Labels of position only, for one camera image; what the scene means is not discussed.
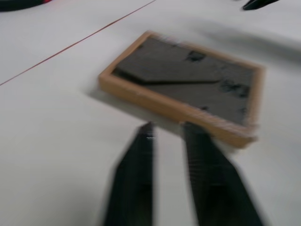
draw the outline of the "red line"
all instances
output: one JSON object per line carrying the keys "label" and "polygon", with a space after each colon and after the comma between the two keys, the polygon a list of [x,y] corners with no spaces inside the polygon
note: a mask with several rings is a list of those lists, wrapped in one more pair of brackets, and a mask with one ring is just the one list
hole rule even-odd
{"label": "red line", "polygon": [[85,38],[83,38],[82,40],[79,40],[79,41],[73,43],[72,45],[70,45],[70,46],[68,46],[68,47],[66,47],[66,48],[64,48],[64,49],[62,49],[61,51],[59,51],[59,52],[53,54],[52,56],[46,58],[45,60],[42,60],[41,62],[37,63],[36,65],[34,65],[34,66],[28,68],[27,70],[25,70],[25,71],[23,71],[23,72],[17,74],[16,76],[10,78],[9,80],[7,80],[7,81],[1,83],[0,86],[2,86],[2,85],[4,85],[5,83],[7,83],[7,82],[9,82],[9,81],[11,81],[11,80],[13,80],[13,79],[15,79],[16,77],[20,76],[21,74],[24,74],[25,72],[31,70],[32,68],[35,68],[36,66],[38,66],[38,65],[40,65],[40,64],[42,64],[42,63],[44,63],[44,62],[46,62],[46,61],[48,61],[48,60],[50,60],[51,58],[53,58],[53,57],[59,55],[60,53],[63,53],[64,51],[70,49],[71,47],[73,47],[73,46],[79,44],[80,42],[82,42],[82,41],[84,41],[84,40],[90,38],[91,36],[93,36],[93,35],[95,35],[95,34],[101,32],[102,30],[106,29],[107,27],[110,27],[111,25],[113,25],[113,24],[117,23],[118,21],[120,21],[120,20],[122,20],[122,19],[128,17],[129,15],[132,15],[133,13],[135,13],[135,12],[139,11],[140,9],[142,9],[142,8],[144,8],[144,7],[146,7],[146,6],[150,5],[150,4],[152,4],[152,3],[155,2],[155,1],[156,1],[156,0],[153,0],[153,1],[149,2],[149,3],[147,3],[146,5],[144,5],[144,6],[140,7],[140,8],[138,8],[138,9],[136,9],[135,11],[133,11],[133,12],[131,12],[131,13],[129,13],[129,14],[123,16],[122,18],[119,18],[118,20],[113,21],[112,23],[106,25],[105,27],[99,29],[98,31],[96,31],[96,32],[94,32],[94,33],[92,33],[92,34],[90,34],[89,36],[87,36],[87,37],[85,37]]}

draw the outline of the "gray foam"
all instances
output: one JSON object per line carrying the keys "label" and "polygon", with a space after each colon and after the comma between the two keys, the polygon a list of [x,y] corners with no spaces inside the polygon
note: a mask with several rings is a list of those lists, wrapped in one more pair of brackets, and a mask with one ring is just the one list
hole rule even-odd
{"label": "gray foam", "polygon": [[[248,95],[240,97],[238,85],[249,88],[253,70],[203,56],[190,61],[194,57],[190,49],[149,38],[118,64],[115,75],[243,125]],[[225,89],[224,84],[229,83],[232,86]]]}

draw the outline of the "wooden frame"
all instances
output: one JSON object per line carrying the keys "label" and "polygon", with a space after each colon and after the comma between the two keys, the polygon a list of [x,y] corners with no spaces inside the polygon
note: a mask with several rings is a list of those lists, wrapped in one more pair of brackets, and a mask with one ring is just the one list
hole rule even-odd
{"label": "wooden frame", "polygon": [[[234,61],[236,64],[252,68],[255,71],[251,93],[248,102],[248,109],[244,125],[238,125],[226,121],[220,117],[213,116],[205,111],[189,106],[186,103],[166,97],[162,94],[151,91],[147,88],[112,75],[116,65],[125,57],[134,52],[149,37],[176,43],[182,47],[189,48],[218,57]],[[261,97],[261,88],[264,69],[261,66],[254,65],[231,56],[221,54],[204,47],[185,42],[176,42],[165,36],[154,32],[146,32],[138,38],[130,47],[128,47],[117,59],[115,59],[100,75],[100,87],[105,92],[111,93],[124,100],[130,101],[136,105],[147,108],[153,112],[166,116],[174,121],[190,121],[207,129],[213,136],[234,147],[243,148],[256,137],[253,135],[256,120],[258,116],[259,101]]]}

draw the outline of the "wooden tray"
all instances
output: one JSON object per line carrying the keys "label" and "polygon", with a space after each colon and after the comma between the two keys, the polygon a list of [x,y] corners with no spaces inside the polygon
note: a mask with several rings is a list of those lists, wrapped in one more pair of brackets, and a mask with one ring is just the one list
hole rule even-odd
{"label": "wooden tray", "polygon": [[[243,125],[233,123],[216,115],[212,115],[187,103],[175,100],[160,93],[154,92],[144,86],[128,81],[114,75],[116,66],[127,56],[132,54],[148,38],[179,45],[181,47],[204,53],[207,56],[235,62],[237,65],[251,68],[253,73],[250,95],[248,98],[245,121]],[[136,105],[147,108],[153,112],[166,116],[174,121],[190,121],[207,129],[214,137],[237,148],[243,148],[256,140],[253,135],[256,128],[259,101],[264,69],[261,66],[235,59],[231,56],[218,53],[194,44],[178,42],[172,38],[154,32],[146,32],[114,60],[100,75],[99,83],[102,90],[111,93]]]}

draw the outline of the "white table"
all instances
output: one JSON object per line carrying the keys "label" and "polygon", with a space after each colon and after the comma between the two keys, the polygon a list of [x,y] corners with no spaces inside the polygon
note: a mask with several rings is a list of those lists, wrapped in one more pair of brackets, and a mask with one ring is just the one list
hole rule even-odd
{"label": "white table", "polygon": [[271,225],[300,225],[301,66],[294,46],[300,40],[291,33],[271,36],[287,29],[279,24],[265,29],[281,8],[246,13],[240,4],[157,1],[1,86],[1,225],[96,225],[114,164],[135,128],[149,120],[159,125],[156,225],[196,225],[179,127],[97,86],[98,74],[146,30],[267,67],[260,140],[229,157]]}
{"label": "white table", "polygon": [[0,13],[0,84],[148,2],[54,0]]}

